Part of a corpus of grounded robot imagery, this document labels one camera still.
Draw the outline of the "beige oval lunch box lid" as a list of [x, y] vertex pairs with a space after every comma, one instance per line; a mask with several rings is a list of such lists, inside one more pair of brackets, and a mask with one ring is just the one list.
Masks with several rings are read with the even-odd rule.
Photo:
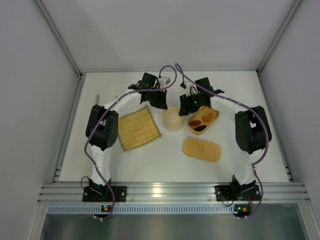
[[182, 151], [186, 156], [212, 163], [221, 156], [221, 148], [216, 143], [192, 137], [184, 141]]

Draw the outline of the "black spiky food piece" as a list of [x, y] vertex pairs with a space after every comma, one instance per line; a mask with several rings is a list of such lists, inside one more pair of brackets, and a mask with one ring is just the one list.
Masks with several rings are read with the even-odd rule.
[[202, 132], [207, 126], [206, 125], [200, 125], [195, 127], [193, 130], [196, 132]]

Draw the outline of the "orange fried food piece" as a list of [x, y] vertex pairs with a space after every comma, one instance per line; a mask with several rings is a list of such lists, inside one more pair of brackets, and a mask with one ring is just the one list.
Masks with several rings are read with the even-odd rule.
[[211, 118], [214, 116], [213, 113], [209, 113], [207, 115], [203, 115], [202, 116], [202, 121], [205, 122], [205, 123], [208, 123], [210, 122]]

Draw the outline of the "red-brown sausage food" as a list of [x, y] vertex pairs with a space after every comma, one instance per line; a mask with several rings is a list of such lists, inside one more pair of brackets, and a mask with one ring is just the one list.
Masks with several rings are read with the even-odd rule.
[[190, 127], [200, 126], [201, 124], [202, 124], [202, 122], [201, 122], [200, 120], [193, 120], [193, 121], [190, 121], [190, 122], [188, 123], [188, 125], [189, 125]]

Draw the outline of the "metal tongs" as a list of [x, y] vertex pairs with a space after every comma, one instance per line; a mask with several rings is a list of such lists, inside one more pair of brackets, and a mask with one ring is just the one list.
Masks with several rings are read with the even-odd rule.
[[113, 103], [115, 100], [118, 99], [118, 96], [116, 95], [113, 99], [106, 100], [105, 98], [101, 97], [99, 94], [95, 97], [95, 104], [99, 106], [105, 106]]

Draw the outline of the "round beige lid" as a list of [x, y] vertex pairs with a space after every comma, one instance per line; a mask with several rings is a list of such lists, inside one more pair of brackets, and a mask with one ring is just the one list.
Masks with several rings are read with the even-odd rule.
[[168, 126], [178, 126], [184, 121], [179, 115], [180, 109], [177, 106], [170, 106], [162, 112], [162, 121]]

